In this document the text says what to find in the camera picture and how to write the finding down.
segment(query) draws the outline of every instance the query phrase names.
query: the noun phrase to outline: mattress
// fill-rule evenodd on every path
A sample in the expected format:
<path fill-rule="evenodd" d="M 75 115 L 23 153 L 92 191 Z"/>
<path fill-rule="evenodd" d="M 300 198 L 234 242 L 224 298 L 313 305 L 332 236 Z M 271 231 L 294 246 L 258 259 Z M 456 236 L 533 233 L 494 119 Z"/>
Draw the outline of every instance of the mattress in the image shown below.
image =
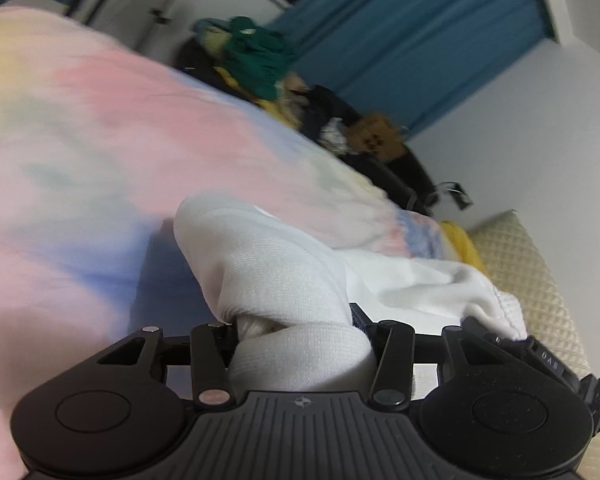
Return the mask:
<path fill-rule="evenodd" d="M 332 248 L 441 257 L 441 232 L 253 105 L 40 10 L 0 9 L 0 480 L 24 393 L 142 325 L 212 320 L 171 219 L 224 192 Z"/>
<path fill-rule="evenodd" d="M 499 289 L 513 293 L 522 305 L 526 329 L 579 377 L 590 373 L 573 319 L 538 248 L 509 211 L 471 233 L 480 257 Z M 600 434 L 591 443 L 578 473 L 600 480 Z"/>

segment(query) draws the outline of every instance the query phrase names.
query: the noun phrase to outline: bedding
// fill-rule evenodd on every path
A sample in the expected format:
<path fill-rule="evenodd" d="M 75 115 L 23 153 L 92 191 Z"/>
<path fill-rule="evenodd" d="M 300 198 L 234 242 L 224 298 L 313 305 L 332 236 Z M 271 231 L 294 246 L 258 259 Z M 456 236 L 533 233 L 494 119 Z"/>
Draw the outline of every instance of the bedding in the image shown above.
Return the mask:
<path fill-rule="evenodd" d="M 212 315 L 180 253 L 184 197 L 220 190 L 337 249 L 441 258 L 431 219 L 253 105 L 70 20 L 0 9 L 0 480 L 28 390 L 145 324 Z"/>

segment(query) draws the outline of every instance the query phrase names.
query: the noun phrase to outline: yellow cloth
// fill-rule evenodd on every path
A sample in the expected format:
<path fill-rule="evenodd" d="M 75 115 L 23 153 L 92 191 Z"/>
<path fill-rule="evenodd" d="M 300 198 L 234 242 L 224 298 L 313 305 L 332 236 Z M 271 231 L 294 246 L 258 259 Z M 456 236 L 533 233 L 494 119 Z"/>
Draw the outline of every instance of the yellow cloth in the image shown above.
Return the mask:
<path fill-rule="evenodd" d="M 221 66 L 216 66 L 216 72 L 218 72 L 222 76 L 224 82 L 227 83 L 231 88 L 242 92 L 246 97 L 249 98 L 249 101 L 251 101 L 255 105 L 258 105 L 274 119 L 279 120 L 281 123 L 286 124 L 286 126 L 289 126 L 294 130 L 297 130 L 300 127 L 300 121 L 292 121 L 291 118 L 293 117 L 293 115 L 291 115 L 291 117 L 288 117 L 290 114 L 285 114 L 283 112 L 283 108 L 281 108 L 280 104 L 277 101 L 267 101 L 266 99 L 259 99 L 256 96 L 250 94 L 240 86 L 240 83 L 238 83 L 236 79 L 231 74 L 229 74 L 229 71 L 227 69 Z"/>
<path fill-rule="evenodd" d="M 442 222 L 440 227 L 442 227 L 446 237 L 458 252 L 460 259 L 464 263 L 480 270 L 485 276 L 490 277 L 487 267 L 484 266 L 480 254 L 478 254 L 474 243 L 471 241 L 471 238 L 469 238 L 466 231 L 458 224 L 449 221 Z"/>

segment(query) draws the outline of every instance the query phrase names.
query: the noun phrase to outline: folded white fabric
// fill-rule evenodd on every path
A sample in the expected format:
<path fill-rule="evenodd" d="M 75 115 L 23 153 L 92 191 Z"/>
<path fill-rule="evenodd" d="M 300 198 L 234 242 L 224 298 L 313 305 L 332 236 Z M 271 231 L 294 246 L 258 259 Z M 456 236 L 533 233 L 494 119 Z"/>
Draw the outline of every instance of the folded white fabric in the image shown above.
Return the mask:
<path fill-rule="evenodd" d="M 174 234 L 211 311 L 237 323 L 229 373 L 238 392 L 368 390 L 376 362 L 349 301 L 421 333 L 476 316 L 503 336 L 526 336 L 517 300 L 465 264 L 335 253 L 253 205 L 209 194 L 180 205 Z"/>

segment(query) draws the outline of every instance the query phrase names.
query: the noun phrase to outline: green cloth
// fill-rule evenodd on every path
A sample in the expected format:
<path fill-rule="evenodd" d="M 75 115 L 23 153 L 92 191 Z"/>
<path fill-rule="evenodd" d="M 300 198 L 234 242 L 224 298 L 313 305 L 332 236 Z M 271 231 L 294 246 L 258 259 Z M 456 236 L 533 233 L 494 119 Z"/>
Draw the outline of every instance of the green cloth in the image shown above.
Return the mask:
<path fill-rule="evenodd" d="M 244 16 L 231 20 L 230 32 L 222 66 L 242 88 L 273 101 L 278 97 L 276 83 L 296 60 L 291 44 L 279 32 L 258 27 Z"/>

